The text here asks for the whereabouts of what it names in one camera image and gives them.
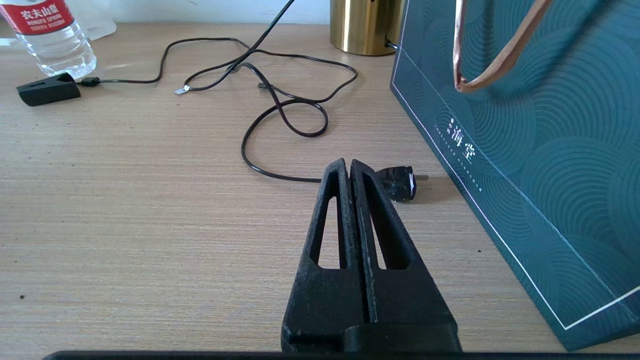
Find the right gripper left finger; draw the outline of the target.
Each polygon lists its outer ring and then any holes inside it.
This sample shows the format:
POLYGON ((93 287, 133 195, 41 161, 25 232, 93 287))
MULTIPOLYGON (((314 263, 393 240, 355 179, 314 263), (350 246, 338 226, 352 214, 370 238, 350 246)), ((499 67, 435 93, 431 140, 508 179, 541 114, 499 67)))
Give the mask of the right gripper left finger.
POLYGON ((345 331, 366 319, 361 242, 345 160, 324 170, 281 326, 284 352, 342 352, 345 331), (338 269, 318 262, 329 203, 336 199, 338 269))

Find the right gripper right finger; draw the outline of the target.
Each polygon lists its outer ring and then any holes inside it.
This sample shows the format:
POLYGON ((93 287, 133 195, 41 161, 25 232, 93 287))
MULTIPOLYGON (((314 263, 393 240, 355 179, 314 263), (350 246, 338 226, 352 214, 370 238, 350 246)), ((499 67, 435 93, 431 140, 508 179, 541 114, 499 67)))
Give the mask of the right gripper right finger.
POLYGON ((354 160, 350 180, 366 309, 350 351, 461 351, 457 322, 377 174, 354 160))

